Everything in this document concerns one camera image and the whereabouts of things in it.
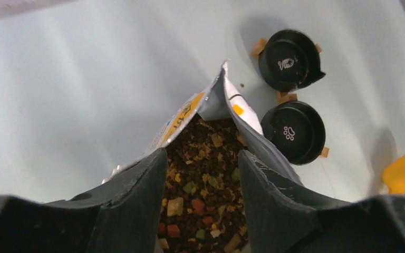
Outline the yellow plastic food scoop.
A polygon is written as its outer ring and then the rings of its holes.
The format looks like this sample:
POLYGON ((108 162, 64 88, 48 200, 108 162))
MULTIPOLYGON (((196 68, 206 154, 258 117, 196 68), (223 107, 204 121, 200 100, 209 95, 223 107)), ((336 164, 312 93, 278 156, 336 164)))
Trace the yellow plastic food scoop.
POLYGON ((384 169, 382 182, 388 194, 405 194, 405 154, 384 169))

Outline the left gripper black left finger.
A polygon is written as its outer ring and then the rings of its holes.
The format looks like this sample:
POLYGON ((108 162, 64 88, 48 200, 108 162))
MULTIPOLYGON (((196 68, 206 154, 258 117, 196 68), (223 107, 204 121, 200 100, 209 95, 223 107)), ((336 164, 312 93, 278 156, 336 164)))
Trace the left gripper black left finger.
POLYGON ((167 168, 160 148, 71 200, 0 195, 0 252, 154 252, 167 168))

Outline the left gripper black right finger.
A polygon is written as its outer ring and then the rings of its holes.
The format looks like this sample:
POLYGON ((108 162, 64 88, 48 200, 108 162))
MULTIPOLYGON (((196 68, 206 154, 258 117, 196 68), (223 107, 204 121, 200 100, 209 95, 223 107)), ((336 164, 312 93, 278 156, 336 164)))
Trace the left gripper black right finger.
POLYGON ((238 167, 252 252, 405 252, 405 195, 330 198, 246 150, 238 167))

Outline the cat food bag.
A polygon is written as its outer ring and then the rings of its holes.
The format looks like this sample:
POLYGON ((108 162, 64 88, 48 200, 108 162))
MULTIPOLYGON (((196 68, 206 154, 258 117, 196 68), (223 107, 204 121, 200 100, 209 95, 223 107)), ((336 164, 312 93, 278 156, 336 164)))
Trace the cat food bag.
POLYGON ((158 148, 167 147, 199 115, 204 121, 233 119, 237 130, 246 144, 270 169, 287 179, 301 185, 301 178, 295 172, 283 154, 264 137, 263 128, 256 112, 249 106, 241 93, 228 78, 228 61, 225 61, 212 84, 202 92, 195 93, 172 116, 153 137, 142 156, 132 163, 117 166, 103 182, 112 179, 116 174, 133 167, 158 148))

